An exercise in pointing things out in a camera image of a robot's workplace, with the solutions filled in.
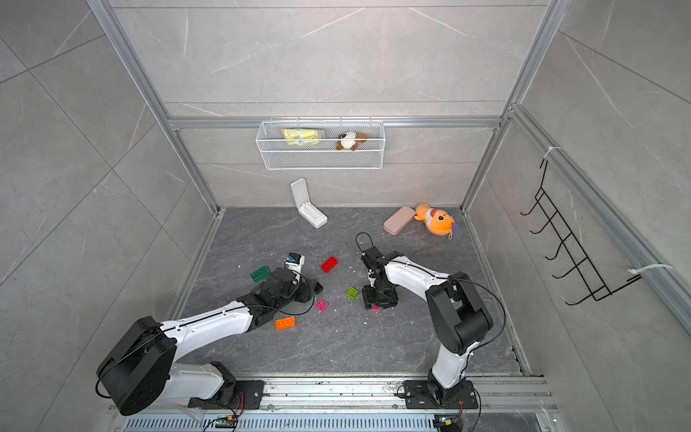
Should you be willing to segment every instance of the pink pencil case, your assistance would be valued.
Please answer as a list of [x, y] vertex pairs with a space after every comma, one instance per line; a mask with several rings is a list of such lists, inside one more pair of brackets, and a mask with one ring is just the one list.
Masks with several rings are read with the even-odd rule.
[[413, 220], [413, 216], [415, 216], [415, 210], [410, 207], [401, 207], [398, 209], [398, 212], [394, 213], [393, 216], [386, 220], [384, 223], [384, 231], [395, 236]]

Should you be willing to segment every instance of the red lego brick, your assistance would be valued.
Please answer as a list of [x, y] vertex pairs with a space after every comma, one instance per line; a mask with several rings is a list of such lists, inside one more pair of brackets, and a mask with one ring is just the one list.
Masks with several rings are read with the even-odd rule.
[[324, 264], [321, 265], [321, 269], [324, 270], [325, 273], [328, 273], [331, 271], [332, 268], [336, 267], [336, 264], [339, 263], [339, 260], [335, 259], [333, 256], [326, 260]]

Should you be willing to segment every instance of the black metal hook rack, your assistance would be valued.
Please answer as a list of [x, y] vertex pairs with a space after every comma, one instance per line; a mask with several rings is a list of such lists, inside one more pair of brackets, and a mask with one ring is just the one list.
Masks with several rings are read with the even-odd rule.
[[[547, 172], [547, 160], [546, 160], [546, 159], [543, 159], [543, 160], [542, 160], [542, 163], [540, 163], [540, 168], [543, 168], [543, 170], [542, 170], [542, 180], [540, 181], [540, 188], [538, 189], [538, 191], [537, 191], [536, 194], [535, 194], [535, 204], [533, 204], [533, 207], [530, 209], [529, 212], [527, 212], [527, 213], [525, 213], [525, 214], [524, 214], [524, 213], [521, 213], [521, 215], [523, 215], [523, 216], [528, 216], [530, 213], [533, 212], [533, 210], [534, 210], [536, 207], [539, 207], [540, 210], [542, 210], [542, 213], [543, 213], [543, 214], [545, 215], [545, 217], [547, 218], [547, 222], [546, 222], [546, 223], [542, 226], [542, 228], [540, 228], [537, 232], [535, 232], [535, 231], [533, 231], [533, 230], [531, 230], [530, 232], [531, 232], [532, 234], [539, 234], [539, 233], [541, 233], [548, 225], [550, 225], [550, 226], [552, 227], [552, 229], [554, 229], [554, 232], [557, 234], [557, 237], [559, 237], [559, 240], [560, 240], [560, 242], [559, 242], [559, 247], [557, 247], [557, 252], [554, 254], [554, 256], [552, 256], [551, 258], [549, 258], [548, 256], [546, 256], [545, 258], [548, 259], [548, 260], [550, 260], [550, 261], [556, 259], [557, 255], [559, 255], [559, 251], [561, 250], [561, 248], [562, 248], [562, 246], [563, 246], [564, 249], [566, 250], [567, 254], [569, 255], [569, 258], [571, 259], [571, 262], [574, 264], [573, 267], [571, 267], [566, 273], [562, 274], [561, 276], [555, 276], [555, 275], [553, 274], [552, 277], [555, 278], [555, 279], [561, 279], [561, 278], [566, 277], [569, 273], [571, 273], [571, 272], [573, 272], [574, 270], [576, 270], [576, 271], [578, 272], [578, 275], [580, 276], [581, 280], [583, 280], [583, 283], [585, 284], [585, 287], [588, 289], [588, 292], [590, 293], [590, 294], [588, 294], [587, 296], [583, 297], [581, 300], [578, 300], [578, 301], [576, 301], [576, 302], [574, 302], [574, 303], [569, 303], [568, 301], [566, 301], [565, 303], [566, 303], [567, 305], [569, 305], [569, 306], [575, 306], [575, 305], [577, 305], [577, 304], [579, 304], [579, 303], [582, 303], [583, 301], [585, 301], [585, 300], [587, 300], [588, 298], [591, 298], [591, 297], [592, 297], [595, 301], [600, 301], [600, 300], [604, 299], [605, 297], [609, 297], [609, 296], [611, 296], [612, 294], [614, 294], [615, 292], [617, 292], [617, 291], [619, 291], [619, 290], [622, 290], [623, 288], [626, 288], [627, 286], [631, 285], [633, 282], [636, 282], [637, 280], [641, 279], [642, 276], [641, 276], [640, 274], [635, 274], [634, 276], [632, 276], [632, 277], [630, 277], [629, 279], [627, 279], [627, 280], [626, 280], [626, 283], [624, 283], [621, 287], [616, 288], [615, 290], [612, 290], [612, 289], [609, 288], [609, 286], [607, 286], [606, 282], [603, 280], [602, 276], [600, 275], [600, 272], [598, 271], [597, 267], [595, 267], [595, 265], [593, 264], [593, 261], [590, 259], [590, 257], [589, 257], [588, 254], [586, 253], [585, 249], [583, 248], [583, 245], [580, 244], [580, 241], [578, 240], [578, 237], [576, 237], [576, 235], [574, 234], [574, 231], [571, 229], [571, 227], [570, 227], [569, 224], [567, 223], [566, 219], [564, 219], [564, 216], [562, 216], [562, 214], [561, 214], [561, 212], [559, 212], [559, 209], [557, 208], [557, 206], [554, 205], [554, 202], [553, 202], [552, 199], [549, 197], [549, 195], [547, 195], [547, 192], [546, 192], [545, 189], [542, 187], [542, 186], [544, 185], [544, 183], [545, 183], [545, 173]], [[553, 213], [551, 216], [548, 215], [547, 211], [546, 211], [545, 208], [542, 206], [542, 203], [540, 202], [542, 199], [548, 200], [549, 203], [551, 204], [551, 206], [554, 208], [554, 213]], [[567, 230], [568, 230], [568, 234], [566, 234], [566, 236], [562, 236], [562, 234], [559, 233], [559, 230], [557, 229], [557, 227], [554, 225], [554, 220], [555, 220], [555, 217], [557, 217], [557, 216], [558, 216], [559, 218], [561, 218], [561, 221], [564, 223], [564, 226], [566, 226], [566, 228], [567, 228]], [[578, 248], [579, 248], [580, 251], [583, 253], [584, 258], [581, 259], [581, 260], [579, 260], [579, 262], [576, 262], [576, 260], [574, 259], [574, 254], [571, 253], [571, 250], [569, 250], [569, 247], [568, 247], [567, 244], [566, 244], [566, 240], [567, 240], [569, 237], [572, 237], [572, 238], [576, 241], [576, 244], [578, 245]], [[590, 267], [592, 268], [592, 270], [595, 271], [595, 274], [597, 274], [597, 277], [598, 277], [599, 280], [600, 280], [600, 283], [599, 283], [600, 287], [599, 287], [599, 288], [597, 288], [596, 290], [593, 290], [593, 289], [591, 288], [590, 284], [588, 284], [588, 281], [586, 280], [585, 276], [583, 275], [583, 271], [581, 271], [581, 265], [584, 265], [584, 266], [585, 266], [585, 265], [590, 265]]]

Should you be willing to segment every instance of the ventilation grille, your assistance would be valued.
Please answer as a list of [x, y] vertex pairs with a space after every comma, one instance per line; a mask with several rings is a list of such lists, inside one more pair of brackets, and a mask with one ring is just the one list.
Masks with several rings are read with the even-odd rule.
[[[204, 421], [183, 414], [141, 414], [128, 419], [123, 432], [227, 431], [214, 427], [215, 415]], [[236, 432], [308, 431], [436, 431], [433, 414], [262, 414], [245, 413]]]

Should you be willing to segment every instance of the stuffed animal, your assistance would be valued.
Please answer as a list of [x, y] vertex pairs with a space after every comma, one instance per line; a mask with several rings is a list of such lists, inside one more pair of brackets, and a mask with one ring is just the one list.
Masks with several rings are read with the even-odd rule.
[[427, 230], [438, 236], [451, 238], [453, 232], [459, 230], [450, 214], [443, 210], [433, 209], [425, 203], [418, 205], [415, 209], [415, 220], [424, 220]]
[[336, 150], [357, 150], [357, 146], [367, 141], [367, 135], [364, 133], [346, 132], [339, 135], [339, 141], [336, 144]]

